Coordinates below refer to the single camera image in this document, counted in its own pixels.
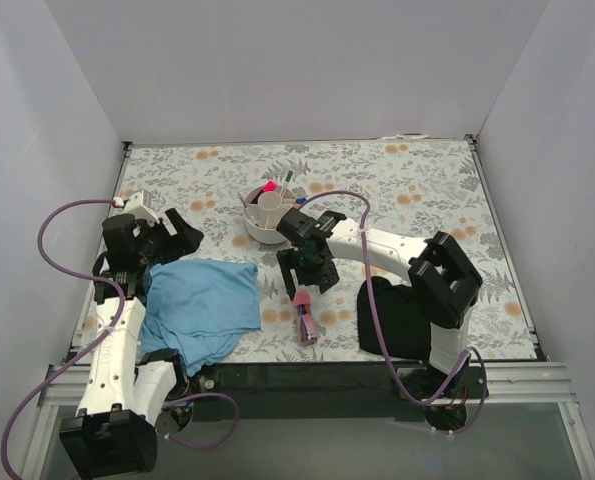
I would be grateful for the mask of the white round divided organizer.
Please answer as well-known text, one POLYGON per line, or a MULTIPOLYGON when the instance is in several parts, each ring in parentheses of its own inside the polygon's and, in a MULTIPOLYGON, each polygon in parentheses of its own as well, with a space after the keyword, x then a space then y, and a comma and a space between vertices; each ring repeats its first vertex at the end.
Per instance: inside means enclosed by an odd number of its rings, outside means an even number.
MULTIPOLYGON (((244 198, 250 204, 242 214, 248 233, 258 242, 265 245, 277 245, 286 241, 286 238, 277 230, 281 218, 293 205, 279 203, 280 189, 274 192, 259 194, 261 187, 247 193, 244 198)), ((287 189, 284 199, 296 199, 292 190, 287 189)))

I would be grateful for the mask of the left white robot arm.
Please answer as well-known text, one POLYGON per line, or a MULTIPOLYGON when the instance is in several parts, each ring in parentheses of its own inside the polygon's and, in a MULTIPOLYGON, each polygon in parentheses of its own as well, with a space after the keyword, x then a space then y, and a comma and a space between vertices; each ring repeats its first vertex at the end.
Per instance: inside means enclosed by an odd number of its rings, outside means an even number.
POLYGON ((102 223, 104 251, 92 270, 97 331, 88 383, 60 440, 77 474, 98 479, 150 472, 157 460, 156 420, 164 403, 190 386, 181 353, 139 352, 151 270, 194 253, 203 239, 176 209, 156 218, 131 207, 102 223))

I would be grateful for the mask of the white marker green cap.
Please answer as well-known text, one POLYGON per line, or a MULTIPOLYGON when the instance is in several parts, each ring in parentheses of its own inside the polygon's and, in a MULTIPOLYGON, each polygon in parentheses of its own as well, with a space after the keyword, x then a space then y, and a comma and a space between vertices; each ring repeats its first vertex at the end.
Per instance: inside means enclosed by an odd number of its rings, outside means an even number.
POLYGON ((280 198, 282 199, 282 201, 283 201, 283 198, 285 197, 286 191, 288 189, 288 185, 293 177, 293 173, 294 173, 293 170, 289 170, 288 173, 286 174, 286 177, 285 177, 282 185, 281 185, 279 194, 280 194, 280 198))

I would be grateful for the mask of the pink black highlighter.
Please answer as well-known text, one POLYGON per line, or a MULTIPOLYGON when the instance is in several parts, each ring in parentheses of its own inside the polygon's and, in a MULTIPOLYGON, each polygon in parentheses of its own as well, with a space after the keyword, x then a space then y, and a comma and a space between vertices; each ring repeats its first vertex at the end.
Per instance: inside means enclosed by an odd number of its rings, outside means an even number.
POLYGON ((277 188, 277 183, 274 181, 268 181, 263 187, 260 188, 259 194, 263 194, 265 192, 273 192, 277 188))

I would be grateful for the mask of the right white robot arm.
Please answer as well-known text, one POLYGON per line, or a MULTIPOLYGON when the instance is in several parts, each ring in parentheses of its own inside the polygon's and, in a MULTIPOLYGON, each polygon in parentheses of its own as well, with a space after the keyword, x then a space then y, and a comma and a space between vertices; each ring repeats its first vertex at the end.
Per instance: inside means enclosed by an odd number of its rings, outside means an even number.
POLYGON ((325 293, 339 282, 334 260, 365 264, 365 273, 376 266, 410 282, 413 301, 430 323, 429 383, 434 391, 417 399, 400 380, 389 357, 383 334, 376 326, 382 355, 404 398, 429 406, 441 397, 452 397, 466 384, 462 369, 474 351, 468 346, 471 309, 477 303, 481 275, 457 241, 438 232, 430 239, 406 237, 367 229, 345 215, 326 211, 312 218, 291 208, 279 220, 278 233, 291 244, 277 253, 286 292, 297 300, 298 286, 315 286, 325 293))

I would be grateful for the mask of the pink capped glue tube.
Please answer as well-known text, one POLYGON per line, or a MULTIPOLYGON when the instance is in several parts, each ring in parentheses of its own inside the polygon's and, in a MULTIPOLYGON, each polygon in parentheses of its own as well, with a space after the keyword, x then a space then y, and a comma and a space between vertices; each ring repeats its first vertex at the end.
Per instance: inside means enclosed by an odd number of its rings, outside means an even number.
POLYGON ((311 312, 311 298, 306 290, 297 291, 292 304, 297 316, 297 331, 302 345, 312 345, 317 342, 317 325, 311 312))

